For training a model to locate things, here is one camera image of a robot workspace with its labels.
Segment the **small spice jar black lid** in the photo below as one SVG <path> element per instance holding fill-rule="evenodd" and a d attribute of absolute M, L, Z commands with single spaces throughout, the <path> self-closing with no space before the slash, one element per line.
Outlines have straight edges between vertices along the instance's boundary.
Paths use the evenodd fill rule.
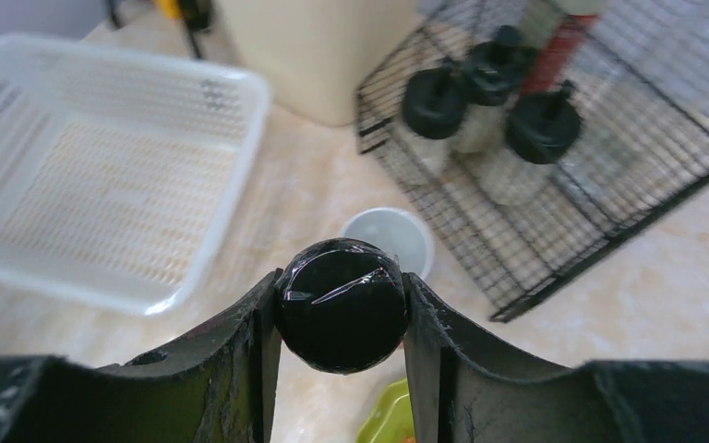
<path fill-rule="evenodd" d="M 350 238 L 298 253 L 276 282 L 275 324 L 291 352 L 331 374 L 359 373 L 403 341 L 409 306 L 397 260 Z"/>

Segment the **green dotted plate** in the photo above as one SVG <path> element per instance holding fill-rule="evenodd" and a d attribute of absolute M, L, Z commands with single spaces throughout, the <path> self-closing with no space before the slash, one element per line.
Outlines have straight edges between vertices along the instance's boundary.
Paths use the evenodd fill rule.
<path fill-rule="evenodd" d="M 389 384 L 360 427 L 357 443 L 416 442 L 408 379 Z"/>

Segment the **spice jar labelled black lid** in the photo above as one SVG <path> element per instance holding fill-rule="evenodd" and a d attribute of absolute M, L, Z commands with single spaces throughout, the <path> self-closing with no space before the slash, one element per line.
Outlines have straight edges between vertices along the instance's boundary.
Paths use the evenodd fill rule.
<path fill-rule="evenodd" d="M 462 154 L 487 152 L 503 137 L 506 106 L 522 84 L 529 55 L 523 36 L 512 25 L 502 25 L 491 39 L 469 50 L 463 62 L 468 105 L 452 149 Z"/>

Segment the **cream plastic waste bin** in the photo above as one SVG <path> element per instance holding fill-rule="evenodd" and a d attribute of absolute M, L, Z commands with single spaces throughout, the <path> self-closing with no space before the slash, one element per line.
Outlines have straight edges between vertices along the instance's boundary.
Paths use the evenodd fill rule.
<path fill-rule="evenodd" d="M 325 126 L 355 119 L 359 83 L 420 21 L 415 1 L 218 1 L 236 59 L 277 103 Z"/>

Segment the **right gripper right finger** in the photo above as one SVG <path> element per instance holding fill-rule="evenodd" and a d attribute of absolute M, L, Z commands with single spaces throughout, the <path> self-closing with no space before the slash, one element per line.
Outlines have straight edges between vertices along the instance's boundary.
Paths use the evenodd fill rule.
<path fill-rule="evenodd" d="M 709 361 L 591 360 L 523 351 L 413 273 L 405 361 L 419 442 L 709 442 Z"/>

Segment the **dark sauce bottle black cap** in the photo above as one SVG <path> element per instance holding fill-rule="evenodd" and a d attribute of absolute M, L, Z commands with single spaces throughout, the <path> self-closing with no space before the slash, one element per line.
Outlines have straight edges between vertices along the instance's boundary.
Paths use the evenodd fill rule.
<path fill-rule="evenodd" d="M 521 95 L 548 90 L 570 62 L 607 6 L 606 0 L 529 1 L 519 23 L 525 46 L 535 58 Z"/>

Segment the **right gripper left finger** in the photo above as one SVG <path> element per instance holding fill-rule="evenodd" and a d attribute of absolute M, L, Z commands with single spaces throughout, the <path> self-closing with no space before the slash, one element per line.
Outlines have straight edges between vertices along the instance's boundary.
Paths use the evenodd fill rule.
<path fill-rule="evenodd" d="M 267 442 L 281 340 L 275 270 L 236 303 L 119 365 L 0 356 L 0 442 Z"/>

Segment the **black wire rack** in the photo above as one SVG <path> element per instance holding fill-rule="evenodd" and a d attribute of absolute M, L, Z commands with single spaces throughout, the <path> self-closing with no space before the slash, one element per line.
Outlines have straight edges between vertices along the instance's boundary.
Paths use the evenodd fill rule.
<path fill-rule="evenodd" d="M 529 1 L 424 1 L 420 24 L 359 85 L 359 149 L 372 152 L 507 323 L 545 302 L 709 185 L 709 1 L 607 1 L 554 84 L 576 86 L 581 136 L 547 187 L 517 206 L 480 186 L 487 154 L 450 146 L 409 186 L 394 133 L 406 82 L 519 23 Z"/>

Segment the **spice jar round black lid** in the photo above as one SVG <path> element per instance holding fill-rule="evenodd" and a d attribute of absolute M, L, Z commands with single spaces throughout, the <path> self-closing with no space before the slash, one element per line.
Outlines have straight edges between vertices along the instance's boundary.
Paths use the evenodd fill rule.
<path fill-rule="evenodd" d="M 582 133 L 583 120 L 571 101 L 575 91 L 567 79 L 555 90 L 531 92 L 515 103 L 480 173 L 480 186 L 494 203 L 522 205 L 547 187 L 556 163 Z"/>

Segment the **pink floral mug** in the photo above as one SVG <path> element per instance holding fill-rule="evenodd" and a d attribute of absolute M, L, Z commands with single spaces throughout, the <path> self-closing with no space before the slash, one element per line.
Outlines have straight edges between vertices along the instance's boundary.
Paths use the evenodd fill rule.
<path fill-rule="evenodd" d="M 403 272 L 426 280 L 433 270 L 436 245 L 424 221 L 412 212 L 394 207 L 376 207 L 350 218 L 340 230 L 341 237 L 369 243 L 396 257 Z"/>

